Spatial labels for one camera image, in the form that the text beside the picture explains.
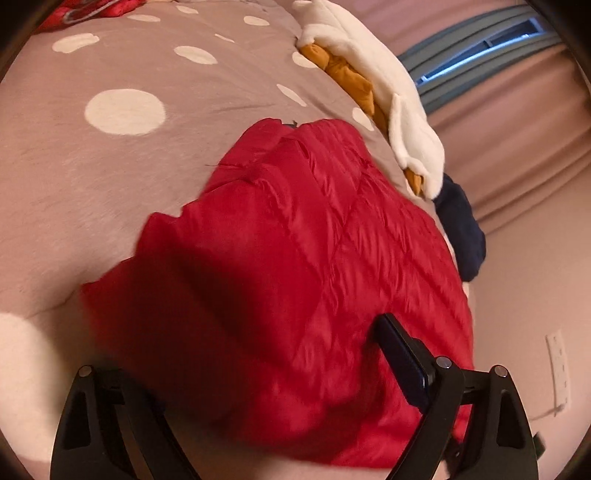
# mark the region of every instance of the mustard yellow fabric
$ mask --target mustard yellow fabric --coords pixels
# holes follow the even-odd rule
[[[355,100],[359,108],[370,117],[376,127],[388,138],[388,118],[382,109],[374,101],[374,86],[357,72],[343,57],[333,55],[331,52],[315,43],[305,45],[300,53],[324,70],[347,94]],[[415,195],[420,195],[423,189],[423,177],[415,174],[409,168],[404,170],[411,190]]]

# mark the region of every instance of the red puffer jacket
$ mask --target red puffer jacket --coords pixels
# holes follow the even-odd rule
[[[144,3],[146,0],[64,0],[37,28],[37,32],[66,28],[71,25],[70,22],[78,23],[95,17],[120,17]],[[64,21],[66,15],[71,18]]]
[[[250,127],[200,197],[151,215],[83,298],[100,344],[163,399],[298,459],[389,468],[417,427],[368,338],[376,315],[472,368],[442,235],[342,121]]]

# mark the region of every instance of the white polka dot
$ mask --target white polka dot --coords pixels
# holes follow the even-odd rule
[[[216,57],[202,48],[183,45],[175,48],[174,52],[188,60],[194,61],[195,63],[201,63],[203,65],[213,65],[217,63]]]
[[[78,35],[71,35],[69,37],[59,39],[53,44],[51,48],[53,51],[58,51],[61,53],[72,53],[79,48],[92,45],[99,40],[99,37],[93,35],[92,33],[78,33]]]
[[[141,15],[141,14],[134,14],[134,15],[127,15],[127,18],[131,20],[137,20],[138,22],[159,22],[160,19],[153,15]]]
[[[220,35],[219,33],[216,33],[216,37],[221,38],[222,40],[231,41],[232,43],[236,43],[231,38],[224,37],[223,35]]]
[[[247,25],[255,25],[257,27],[266,27],[269,24],[269,22],[263,18],[251,17],[250,15],[244,17],[244,23]]]
[[[317,69],[318,68],[316,66],[316,63],[313,63],[312,61],[308,60],[306,57],[304,57],[298,51],[295,51],[294,53],[291,54],[291,59],[294,61],[294,63],[296,65],[299,65],[300,67],[304,67],[305,69]]]
[[[294,102],[299,103],[301,106],[306,106],[306,102],[301,99],[301,97],[295,93],[292,89],[287,88],[281,84],[277,84],[277,88],[285,95],[286,97],[291,98]]]
[[[369,117],[365,115],[363,110],[357,106],[353,108],[353,120],[355,120],[359,125],[363,125],[370,132],[374,131],[374,126],[371,124]]]
[[[166,120],[157,97],[134,89],[106,90],[91,98],[84,111],[86,121],[106,134],[144,135]]]
[[[177,9],[179,12],[183,12],[184,14],[198,14],[199,12],[194,8],[185,7],[184,5],[177,5]]]

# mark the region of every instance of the electrical outlet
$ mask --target electrical outlet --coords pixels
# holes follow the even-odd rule
[[[566,358],[566,348],[562,331],[558,330],[546,335],[550,362],[552,363],[552,377],[554,380],[554,408],[556,412],[567,410],[572,402],[570,394],[569,366]]]

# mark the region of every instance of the polka dot bedsheet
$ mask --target polka dot bedsheet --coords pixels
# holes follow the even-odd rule
[[[294,47],[272,0],[150,3],[33,36],[0,85],[0,430],[47,480],[79,366],[106,360],[77,289],[130,256],[152,212],[177,215],[256,121],[340,118],[407,193],[386,140]],[[432,216],[432,205],[414,202]],[[378,479],[305,465],[173,428],[206,479]]]

